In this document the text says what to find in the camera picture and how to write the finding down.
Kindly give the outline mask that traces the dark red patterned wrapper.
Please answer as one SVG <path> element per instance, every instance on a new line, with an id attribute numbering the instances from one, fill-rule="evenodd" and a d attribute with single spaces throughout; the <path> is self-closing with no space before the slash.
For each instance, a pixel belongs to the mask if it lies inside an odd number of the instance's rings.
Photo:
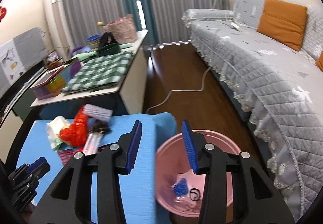
<path id="1" fill-rule="evenodd" d="M 67 162 L 73 157 L 75 151 L 73 149 L 58 150 L 58 155 L 60 161 L 63 165 L 66 165 Z"/>

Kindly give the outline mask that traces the red plastic bag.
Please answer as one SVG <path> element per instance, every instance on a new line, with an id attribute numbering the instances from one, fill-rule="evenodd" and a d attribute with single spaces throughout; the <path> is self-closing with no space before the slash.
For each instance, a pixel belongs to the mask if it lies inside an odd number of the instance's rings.
<path id="1" fill-rule="evenodd" d="M 89 116 L 84 113 L 84 106 L 78 111 L 73 123 L 68 128 L 60 130 L 60 139 L 72 147 L 85 145 L 88 138 Z"/>

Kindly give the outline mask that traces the black rubber band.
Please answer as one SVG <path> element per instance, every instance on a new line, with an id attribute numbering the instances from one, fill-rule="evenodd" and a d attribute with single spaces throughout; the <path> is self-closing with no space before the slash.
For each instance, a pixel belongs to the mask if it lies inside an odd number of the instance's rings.
<path id="1" fill-rule="evenodd" d="M 201 192 L 197 188 L 191 188 L 189 190 L 189 198 L 191 201 L 199 201 L 201 199 Z"/>

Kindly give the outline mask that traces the clear plastic package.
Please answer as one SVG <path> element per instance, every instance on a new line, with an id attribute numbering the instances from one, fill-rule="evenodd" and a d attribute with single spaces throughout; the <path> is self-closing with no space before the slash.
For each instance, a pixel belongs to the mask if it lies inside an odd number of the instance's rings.
<path id="1" fill-rule="evenodd" d="M 83 148 L 83 153 L 85 155 L 96 154 L 98 152 L 99 144 L 103 136 L 104 134 L 101 132 L 90 133 Z"/>

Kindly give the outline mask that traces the dark brown scrunchie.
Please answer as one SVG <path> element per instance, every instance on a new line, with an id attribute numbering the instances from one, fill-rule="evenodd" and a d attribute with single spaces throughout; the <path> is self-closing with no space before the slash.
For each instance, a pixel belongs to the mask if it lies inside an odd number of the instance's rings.
<path id="1" fill-rule="evenodd" d="M 94 124 L 90 127 L 89 133 L 94 134 L 107 134 L 110 132 L 108 124 L 104 121 L 95 120 Z"/>

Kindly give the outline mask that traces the blue bubble wrap ball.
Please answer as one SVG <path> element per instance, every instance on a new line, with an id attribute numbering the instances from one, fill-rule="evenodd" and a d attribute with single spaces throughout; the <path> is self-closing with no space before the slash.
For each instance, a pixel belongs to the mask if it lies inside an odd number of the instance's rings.
<path id="1" fill-rule="evenodd" d="M 186 178 L 180 178 L 173 186 L 172 190 L 174 191 L 176 197 L 186 196 L 188 193 L 188 185 Z"/>

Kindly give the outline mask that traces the white foam net sleeve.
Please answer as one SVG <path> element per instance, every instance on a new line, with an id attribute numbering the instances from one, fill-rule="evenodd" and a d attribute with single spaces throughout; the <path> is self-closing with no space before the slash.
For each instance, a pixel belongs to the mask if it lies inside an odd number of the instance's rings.
<path id="1" fill-rule="evenodd" d="M 95 105 L 86 104 L 84 105 L 83 113 L 91 118 L 95 118 L 96 120 L 108 122 L 111 119 L 113 111 Z"/>

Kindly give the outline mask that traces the colourful storage box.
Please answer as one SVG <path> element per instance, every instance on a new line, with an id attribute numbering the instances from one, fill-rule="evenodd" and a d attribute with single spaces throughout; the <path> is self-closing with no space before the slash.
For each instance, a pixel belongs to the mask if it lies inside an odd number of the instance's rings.
<path id="1" fill-rule="evenodd" d="M 63 65 L 47 71 L 30 89 L 39 100 L 57 96 L 80 69 L 81 63 L 79 59 L 70 59 Z"/>

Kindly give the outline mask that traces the brown figurine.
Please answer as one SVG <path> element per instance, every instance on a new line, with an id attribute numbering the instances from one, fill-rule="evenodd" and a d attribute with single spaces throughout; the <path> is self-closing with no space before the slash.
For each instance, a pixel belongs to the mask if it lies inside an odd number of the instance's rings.
<path id="1" fill-rule="evenodd" d="M 60 67 L 62 65 L 63 65 L 63 63 L 61 63 L 59 61 L 53 61 L 53 62 L 48 62 L 48 64 L 46 65 L 46 68 L 48 70 L 53 70 L 53 69 Z"/>

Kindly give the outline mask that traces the green checkered cloth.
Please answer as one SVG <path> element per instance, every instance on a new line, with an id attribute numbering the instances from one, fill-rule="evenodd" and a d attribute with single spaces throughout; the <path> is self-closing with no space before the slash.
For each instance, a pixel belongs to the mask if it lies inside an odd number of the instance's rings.
<path id="1" fill-rule="evenodd" d="M 121 52 L 89 60 L 61 92 L 73 94 L 116 84 L 125 75 L 131 59 L 132 52 Z"/>

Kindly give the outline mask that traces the grey quilted sofa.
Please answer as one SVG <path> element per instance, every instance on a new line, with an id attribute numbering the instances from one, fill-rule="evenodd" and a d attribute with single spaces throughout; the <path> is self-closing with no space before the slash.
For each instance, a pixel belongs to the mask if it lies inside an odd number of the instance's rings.
<path id="1" fill-rule="evenodd" d="M 201 58 L 250 116 L 267 168 L 296 221 L 322 189 L 322 9 L 307 6 L 299 50 L 257 31 L 266 0 L 232 10 L 189 9 L 182 21 Z"/>

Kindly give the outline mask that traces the stack of coloured bowls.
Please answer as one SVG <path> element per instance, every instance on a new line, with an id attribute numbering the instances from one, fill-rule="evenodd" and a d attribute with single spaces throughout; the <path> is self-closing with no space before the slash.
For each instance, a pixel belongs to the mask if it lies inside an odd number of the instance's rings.
<path id="1" fill-rule="evenodd" d="M 86 44 L 90 49 L 97 49 L 100 44 L 101 35 L 93 35 L 86 39 Z"/>

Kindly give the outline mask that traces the orange cushion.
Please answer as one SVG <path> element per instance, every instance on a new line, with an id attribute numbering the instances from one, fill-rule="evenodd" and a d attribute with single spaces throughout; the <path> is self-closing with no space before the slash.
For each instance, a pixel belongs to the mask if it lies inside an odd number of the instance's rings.
<path id="1" fill-rule="evenodd" d="M 265 0 L 257 32 L 300 51 L 308 8 L 281 0 Z"/>
<path id="2" fill-rule="evenodd" d="M 320 56 L 316 60 L 316 66 L 323 72 L 323 51 L 321 52 Z"/>

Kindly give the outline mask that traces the white standing air conditioner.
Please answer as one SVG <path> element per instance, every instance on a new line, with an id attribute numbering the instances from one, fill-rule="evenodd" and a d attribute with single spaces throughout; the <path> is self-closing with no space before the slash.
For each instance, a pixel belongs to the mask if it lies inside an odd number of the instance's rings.
<path id="1" fill-rule="evenodd" d="M 69 52 L 74 48 L 74 43 L 69 31 L 63 0 L 44 0 L 44 10 L 54 49 L 59 56 L 68 61 L 71 58 Z"/>

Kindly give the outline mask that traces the pink lace basket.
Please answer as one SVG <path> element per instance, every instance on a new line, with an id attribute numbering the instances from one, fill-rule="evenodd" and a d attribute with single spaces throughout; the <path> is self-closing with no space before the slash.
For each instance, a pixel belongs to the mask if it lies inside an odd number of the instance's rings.
<path id="1" fill-rule="evenodd" d="M 110 22 L 103 28 L 105 32 L 111 33 L 120 44 L 134 43 L 137 40 L 137 31 L 132 14 L 127 14 L 123 18 Z"/>

